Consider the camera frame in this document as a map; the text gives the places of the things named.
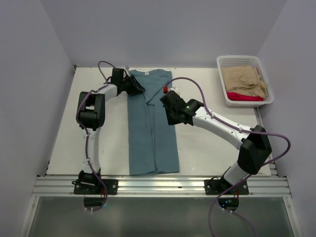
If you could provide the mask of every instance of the white work surface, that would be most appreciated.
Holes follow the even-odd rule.
[[[156,68],[131,68],[147,72]],[[189,77],[202,87],[207,106],[216,113],[243,125],[254,127],[257,119],[252,108],[227,108],[217,69],[162,68],[173,77]],[[112,69],[104,68],[111,76]],[[84,156],[81,129],[76,122],[79,94],[97,89],[104,79],[97,68],[77,68],[55,147],[47,170],[48,175],[78,175]],[[186,80],[173,83],[180,96],[188,101],[201,96],[194,84]],[[99,159],[102,175],[129,175],[127,94],[121,93],[106,103],[106,121],[101,129]],[[238,150],[215,134],[191,125],[175,126],[180,172],[168,175],[199,176],[222,175],[238,158]],[[258,175],[271,175],[269,166],[262,167]]]

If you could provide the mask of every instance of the red connector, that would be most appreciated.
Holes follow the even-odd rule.
[[[167,86],[164,86],[164,87],[163,87],[163,93],[166,94],[166,93],[168,93],[168,91],[169,91],[168,87],[167,87]]]

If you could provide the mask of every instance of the white wall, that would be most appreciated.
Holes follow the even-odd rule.
[[[288,0],[258,56],[263,61],[275,101],[261,109],[267,130],[287,135],[289,154],[277,163],[286,175],[305,236],[316,233],[316,1]],[[274,140],[274,154],[284,142]]]
[[[0,236],[19,234],[73,77],[39,0],[0,1]]]
[[[216,66],[256,55],[286,0],[41,0],[71,61]]]

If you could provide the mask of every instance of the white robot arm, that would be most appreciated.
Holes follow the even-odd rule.
[[[99,136],[101,127],[105,122],[106,102],[123,91],[126,91],[128,95],[137,95],[144,90],[136,78],[125,69],[113,68],[111,83],[100,88],[97,93],[80,93],[77,120],[86,140],[86,147],[83,150],[86,154],[78,179],[73,181],[74,194],[87,195],[101,192]]]
[[[251,128],[230,121],[210,109],[205,109],[204,104],[197,100],[191,99],[186,103],[175,91],[168,91],[167,88],[164,88],[164,95],[160,100],[165,107],[169,125],[184,123],[206,129],[225,139],[239,150],[237,162],[216,182],[217,187],[212,185],[218,192],[237,184],[248,174],[257,174],[272,152],[267,135],[244,132],[250,130],[265,132],[265,129],[259,125]],[[239,131],[225,125],[225,122],[238,127]]]
[[[107,87],[98,91],[98,95],[104,95],[104,96],[102,96],[104,98],[104,102],[103,101],[101,102],[102,103],[101,106],[103,106],[103,104],[104,104],[103,107],[105,108],[105,103],[109,99],[116,97],[118,95],[118,87],[116,85],[113,85],[113,84],[108,84]],[[95,117],[97,117],[98,113],[94,112],[94,109],[96,108],[95,106],[88,106],[88,107],[84,107],[84,108],[86,110],[89,110],[89,108],[93,109],[93,113],[94,113],[93,115],[95,115]],[[99,162],[99,136],[100,136],[101,127],[98,127],[98,128],[87,127],[87,130],[89,133],[88,147],[87,147],[88,157],[90,158],[90,162],[91,162],[93,169],[98,173],[101,169],[100,162]],[[82,129],[82,134],[83,134],[84,139],[86,140],[88,135],[84,129]],[[84,173],[92,174],[91,167],[89,166],[85,157],[83,158],[82,171]]]

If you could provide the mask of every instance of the plastic laundry basket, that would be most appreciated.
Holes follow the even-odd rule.
[[[261,76],[261,80],[268,84],[268,94],[264,101],[233,101],[227,97],[226,88],[222,76],[221,68],[229,68],[241,65],[250,65],[253,68],[258,70],[259,75]],[[238,56],[219,56],[217,58],[217,67],[219,71],[219,76],[221,78],[222,88],[225,96],[225,102],[228,107],[258,107],[265,104],[270,104],[273,102],[273,94],[270,88],[268,77],[263,70],[260,59],[255,56],[246,56],[246,55],[238,55]]]

